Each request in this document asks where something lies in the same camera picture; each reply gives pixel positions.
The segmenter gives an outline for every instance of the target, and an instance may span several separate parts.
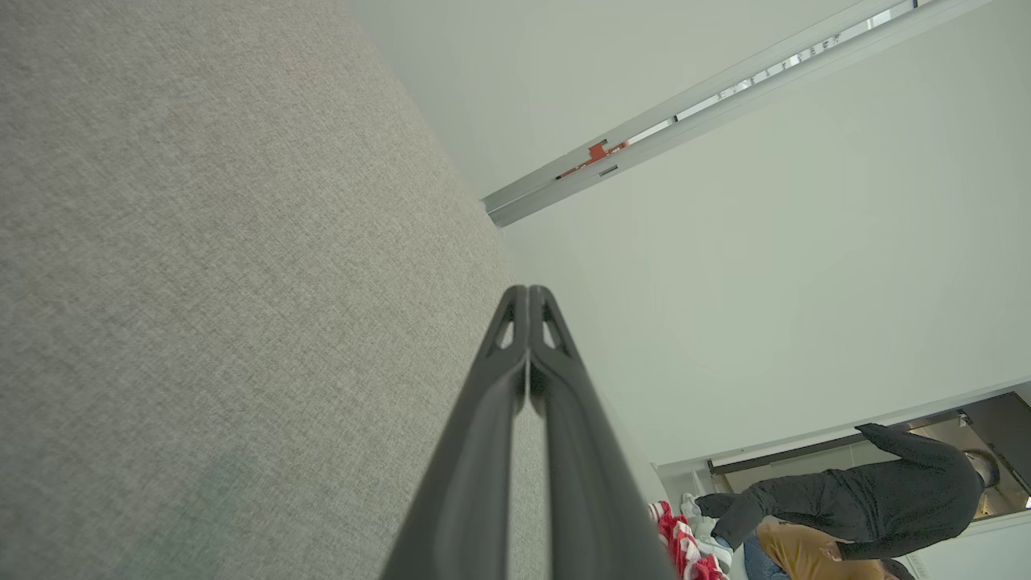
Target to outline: doorway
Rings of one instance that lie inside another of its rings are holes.
[[[1031,407],[1015,393],[978,401],[894,429],[947,443],[958,449],[980,449],[999,462],[1001,481],[982,497],[974,520],[1031,509]],[[855,435],[745,462],[712,466],[718,487],[739,493],[765,479],[846,470],[896,459]]]

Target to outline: man's hand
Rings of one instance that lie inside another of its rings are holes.
[[[824,547],[820,548],[820,553],[834,561],[841,561],[841,550],[838,549],[837,542],[828,542],[824,544]]]

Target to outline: black plastic frame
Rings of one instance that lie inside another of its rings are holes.
[[[528,379],[530,401],[547,427],[552,578],[674,578],[572,336],[542,285],[513,285],[502,297],[383,578],[506,577],[512,419]]]

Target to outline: white wall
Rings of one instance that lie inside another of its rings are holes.
[[[860,0],[346,1],[485,197]]]
[[[928,580],[1022,580],[1031,570],[1031,514],[1008,516],[998,523],[984,522],[989,532],[974,533],[920,550]]]
[[[648,464],[646,459],[647,455],[627,431],[626,425],[623,424],[623,419],[612,408],[612,404],[608,401],[608,398],[605,397],[604,393],[598,395],[600,396],[601,406],[608,416],[608,424],[612,428],[616,440],[623,451],[623,457],[627,462],[627,468],[630,469],[630,475],[633,476],[634,482],[637,484],[637,489],[640,491],[641,500],[648,504],[660,500],[667,500],[671,506],[677,505],[679,497],[666,494],[666,489],[663,486],[663,482],[659,479],[655,467]]]
[[[1031,376],[1029,19],[995,0],[505,229],[650,460]]]

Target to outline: gray carpet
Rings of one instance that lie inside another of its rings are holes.
[[[363,33],[3,0],[0,78],[0,577],[375,577],[512,277]]]

